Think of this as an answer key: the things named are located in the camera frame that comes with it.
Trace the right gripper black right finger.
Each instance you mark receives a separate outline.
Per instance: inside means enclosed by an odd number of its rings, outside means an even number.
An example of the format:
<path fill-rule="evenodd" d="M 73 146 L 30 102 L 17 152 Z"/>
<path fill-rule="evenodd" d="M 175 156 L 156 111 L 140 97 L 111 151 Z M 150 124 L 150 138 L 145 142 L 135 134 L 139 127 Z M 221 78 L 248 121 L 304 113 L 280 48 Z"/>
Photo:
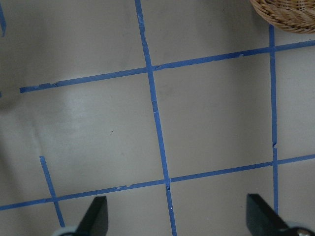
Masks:
<path fill-rule="evenodd" d="M 289 226 L 259 194 L 246 198 L 246 226 L 252 236 L 284 236 Z"/>

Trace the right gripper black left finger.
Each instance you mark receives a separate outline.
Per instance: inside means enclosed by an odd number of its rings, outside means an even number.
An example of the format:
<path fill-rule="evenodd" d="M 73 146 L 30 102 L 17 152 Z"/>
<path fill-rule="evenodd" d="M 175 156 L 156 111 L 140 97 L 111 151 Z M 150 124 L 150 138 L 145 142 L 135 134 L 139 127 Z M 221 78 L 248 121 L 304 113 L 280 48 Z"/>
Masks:
<path fill-rule="evenodd" d="M 108 232 L 108 206 L 106 196 L 95 197 L 78 225 L 79 236 L 105 236 Z"/>

